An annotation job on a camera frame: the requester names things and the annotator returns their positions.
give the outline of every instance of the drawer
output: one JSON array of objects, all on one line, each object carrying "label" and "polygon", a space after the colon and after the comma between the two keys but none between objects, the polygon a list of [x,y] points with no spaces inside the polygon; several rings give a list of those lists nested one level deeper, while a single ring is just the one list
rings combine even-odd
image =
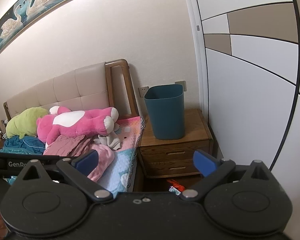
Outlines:
[{"label": "drawer", "polygon": [[185,173],[199,173],[194,167],[193,160],[145,163],[147,177],[175,176]]},{"label": "drawer", "polygon": [[193,158],[197,149],[209,152],[210,141],[194,141],[157,146],[140,147],[140,153],[145,163],[188,160]]}]

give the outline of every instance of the wall switch plate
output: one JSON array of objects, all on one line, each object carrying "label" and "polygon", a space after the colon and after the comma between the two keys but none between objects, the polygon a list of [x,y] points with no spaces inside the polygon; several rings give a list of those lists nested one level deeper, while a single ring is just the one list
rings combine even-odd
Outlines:
[{"label": "wall switch plate", "polygon": [[186,92],[187,91],[187,85],[186,85],[186,81],[177,81],[175,82],[175,84],[179,84],[183,86],[183,91]]},{"label": "wall switch plate", "polygon": [[145,94],[149,90],[149,87],[141,87],[141,88],[138,88],[138,89],[139,89],[139,95],[140,95],[140,97],[144,98]]}]

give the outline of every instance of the bed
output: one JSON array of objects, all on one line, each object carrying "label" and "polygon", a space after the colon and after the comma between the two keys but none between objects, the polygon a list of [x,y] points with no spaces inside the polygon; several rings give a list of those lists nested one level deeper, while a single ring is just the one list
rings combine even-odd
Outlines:
[{"label": "bed", "polygon": [[28,108],[38,106],[48,110],[52,106],[65,106],[72,111],[103,109],[109,106],[121,109],[122,106],[116,105],[113,82],[113,69],[119,66],[122,69],[131,113],[121,114],[119,110],[118,136],[123,141],[122,148],[115,151],[115,160],[97,182],[114,195],[119,191],[142,191],[143,184],[143,173],[137,162],[135,149],[144,127],[144,120],[139,117],[129,65],[125,59],[72,70],[14,95],[3,104],[8,120]]}]

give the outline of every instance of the drawer handle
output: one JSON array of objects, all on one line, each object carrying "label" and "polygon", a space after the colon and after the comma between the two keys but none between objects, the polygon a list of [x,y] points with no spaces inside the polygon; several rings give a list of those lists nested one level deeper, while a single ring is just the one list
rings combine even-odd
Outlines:
[{"label": "drawer handle", "polygon": [[186,167],[183,166],[183,167],[176,167],[176,168],[169,168],[169,170],[182,170],[182,169],[185,169]]},{"label": "drawer handle", "polygon": [[167,153],[167,155],[185,154],[186,152]]}]

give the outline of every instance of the teal trash can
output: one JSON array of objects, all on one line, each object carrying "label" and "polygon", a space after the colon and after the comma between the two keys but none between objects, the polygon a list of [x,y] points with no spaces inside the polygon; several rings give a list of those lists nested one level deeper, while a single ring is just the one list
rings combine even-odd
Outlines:
[{"label": "teal trash can", "polygon": [[185,135],[183,86],[151,87],[145,102],[154,136],[159,140],[180,139]]}]

